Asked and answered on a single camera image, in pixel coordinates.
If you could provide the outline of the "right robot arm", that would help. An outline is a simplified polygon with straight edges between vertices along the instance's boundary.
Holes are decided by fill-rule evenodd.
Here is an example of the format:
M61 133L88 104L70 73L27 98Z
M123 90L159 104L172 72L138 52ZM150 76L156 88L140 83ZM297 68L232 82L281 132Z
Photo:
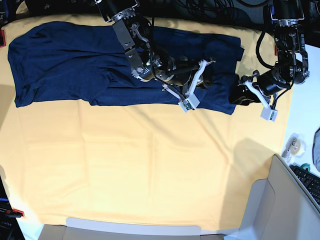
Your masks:
M104 21L112 23L132 76L145 83L156 80L180 102L190 102L196 87L204 83L206 66L215 59L196 61L170 56L154 43L154 22L137 13L140 6L137 0L97 0L95 3Z

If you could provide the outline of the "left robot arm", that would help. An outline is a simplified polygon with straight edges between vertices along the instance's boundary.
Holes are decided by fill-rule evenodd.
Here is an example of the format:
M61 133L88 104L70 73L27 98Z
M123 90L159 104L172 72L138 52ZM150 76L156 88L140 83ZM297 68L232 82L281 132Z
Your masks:
M251 103L266 103L275 110L279 98L287 93L293 85L303 84L309 77L308 53L305 36L300 21L304 12L299 0L274 0L264 6L265 27L255 47L259 63L268 70L261 74L258 70L252 75L244 75L232 90L229 102L234 105L248 106ZM273 30L277 61L266 63L260 47L269 29Z

